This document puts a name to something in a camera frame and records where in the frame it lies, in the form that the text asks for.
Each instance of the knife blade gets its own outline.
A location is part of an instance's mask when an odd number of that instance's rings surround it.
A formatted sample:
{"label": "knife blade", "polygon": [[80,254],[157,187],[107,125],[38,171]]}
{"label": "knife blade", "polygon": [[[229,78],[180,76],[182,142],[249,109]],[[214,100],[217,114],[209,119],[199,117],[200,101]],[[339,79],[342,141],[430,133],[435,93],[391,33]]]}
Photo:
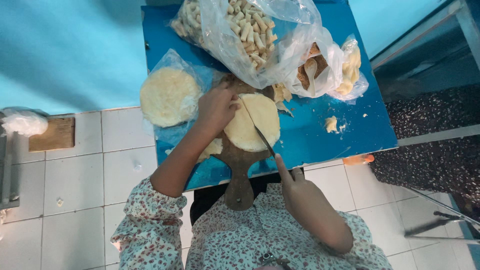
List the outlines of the knife blade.
{"label": "knife blade", "polygon": [[250,119],[252,120],[252,123],[253,123],[253,126],[255,127],[255,130],[257,131],[258,135],[260,136],[260,138],[262,139],[262,141],[264,142],[264,144],[267,146],[267,149],[268,151],[270,152],[270,154],[272,155],[272,157],[275,156],[275,152],[273,151],[272,147],[270,146],[270,144],[268,143],[267,139],[265,139],[265,136],[262,134],[262,132],[258,129],[258,127],[255,125],[255,122],[253,122],[253,118],[252,118],[252,115],[250,115],[250,112],[248,111],[248,108],[247,106],[245,105],[245,102],[243,102],[243,99],[241,99],[241,102],[242,104],[244,105],[245,107],[245,110],[247,111],[248,113],[248,116],[250,116]]}

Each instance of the orange bottle cap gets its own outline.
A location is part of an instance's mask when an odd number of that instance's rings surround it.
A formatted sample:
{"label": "orange bottle cap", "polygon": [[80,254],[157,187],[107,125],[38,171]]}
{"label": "orange bottle cap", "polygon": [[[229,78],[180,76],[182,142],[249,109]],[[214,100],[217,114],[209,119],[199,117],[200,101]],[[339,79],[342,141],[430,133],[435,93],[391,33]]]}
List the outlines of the orange bottle cap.
{"label": "orange bottle cap", "polygon": [[372,162],[372,161],[375,160],[375,158],[373,157],[373,155],[368,154],[368,155],[365,157],[365,160],[368,161],[368,162]]}

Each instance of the blue table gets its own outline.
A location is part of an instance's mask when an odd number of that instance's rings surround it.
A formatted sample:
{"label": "blue table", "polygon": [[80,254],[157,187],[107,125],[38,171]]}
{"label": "blue table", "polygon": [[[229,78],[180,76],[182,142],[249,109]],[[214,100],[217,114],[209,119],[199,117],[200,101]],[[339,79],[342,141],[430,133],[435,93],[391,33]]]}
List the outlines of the blue table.
{"label": "blue table", "polygon": [[[342,44],[348,35],[355,34],[361,50],[360,70],[370,86],[363,97],[357,99],[356,105],[348,105],[326,95],[313,99],[294,95],[287,107],[292,109],[295,118],[280,114],[281,136],[273,147],[276,153],[282,155],[287,168],[397,147],[395,133],[350,7],[343,1],[316,2],[316,6],[323,25],[337,44]],[[170,27],[165,26],[179,8],[179,5],[142,7],[144,38],[149,44],[146,51],[148,68],[152,70],[168,49],[173,48],[186,61],[228,72],[222,63],[203,49],[183,41]],[[334,134],[325,131],[325,118],[333,115],[338,118],[338,125],[347,124],[344,132]],[[159,164],[167,157],[165,150],[172,147],[166,142],[156,141]],[[266,159],[250,167],[249,177],[275,171],[274,160]],[[195,166],[185,190],[224,183],[230,179],[230,174],[230,169],[222,161],[211,157]]]}

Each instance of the plastic spoon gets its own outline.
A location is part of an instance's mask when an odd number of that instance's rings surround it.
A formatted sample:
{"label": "plastic spoon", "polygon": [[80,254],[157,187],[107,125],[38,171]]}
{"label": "plastic spoon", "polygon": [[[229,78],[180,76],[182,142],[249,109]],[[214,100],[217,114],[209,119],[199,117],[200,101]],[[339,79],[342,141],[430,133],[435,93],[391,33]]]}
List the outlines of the plastic spoon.
{"label": "plastic spoon", "polygon": [[307,59],[305,65],[305,73],[307,74],[308,80],[310,82],[310,86],[308,87],[307,91],[310,92],[312,98],[315,96],[315,72],[317,72],[317,61],[312,58]]}

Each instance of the person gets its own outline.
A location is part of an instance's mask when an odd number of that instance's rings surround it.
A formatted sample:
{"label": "person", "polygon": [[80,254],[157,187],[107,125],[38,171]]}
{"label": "person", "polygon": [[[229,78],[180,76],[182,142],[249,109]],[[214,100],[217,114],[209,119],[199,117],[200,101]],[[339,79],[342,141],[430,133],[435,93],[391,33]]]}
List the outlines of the person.
{"label": "person", "polygon": [[[182,192],[200,154],[235,116],[237,98],[227,83],[203,95],[191,129],[132,190],[110,240],[121,270],[183,269]],[[275,160],[281,183],[267,184],[248,210],[230,210],[221,196],[193,221],[186,269],[391,269],[360,217],[335,211],[300,169],[290,174],[280,155]]]}

